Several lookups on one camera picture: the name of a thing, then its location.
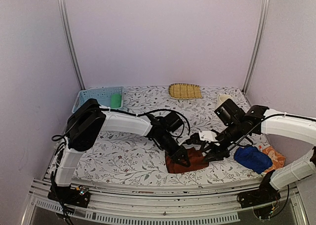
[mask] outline tan tray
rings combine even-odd
[[[199,85],[187,83],[174,83],[169,86],[169,95],[174,99],[198,99],[202,98]]]

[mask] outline floral pattern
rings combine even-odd
[[[195,133],[199,130],[221,131],[225,128],[214,113],[218,94],[230,94],[244,111],[249,109],[249,104],[238,88],[201,87],[201,92],[202,99],[175,100],[170,98],[167,86],[127,87],[122,110],[144,113],[155,109],[173,109],[188,118],[191,133]],[[261,145],[265,148],[268,145],[264,136],[253,135],[251,139],[257,147]],[[169,174],[164,152],[154,142],[134,134],[101,131],[94,147],[81,157],[73,178],[127,185],[171,186],[226,183],[260,177],[234,161],[233,155],[234,152],[223,161],[211,162],[202,170]]]

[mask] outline red cloth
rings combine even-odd
[[[208,166],[208,162],[203,162],[204,156],[200,151],[197,151],[195,148],[190,148],[187,150],[189,161],[191,163],[190,167],[181,166],[174,161],[171,160],[170,157],[166,155],[166,166],[168,173],[184,173],[184,172],[192,172],[199,169],[203,169]]]

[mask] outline plastic basket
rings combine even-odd
[[[72,113],[75,113],[75,111],[90,98],[96,99],[100,105],[109,107],[111,104],[111,96],[117,93],[122,95],[122,101],[119,108],[113,109],[120,109],[123,107],[123,91],[123,87],[104,87],[82,90],[77,95]]]

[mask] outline crumpled blue cloth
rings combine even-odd
[[[253,146],[238,148],[234,154],[234,159],[242,166],[252,169],[258,174],[272,166],[271,158]]]

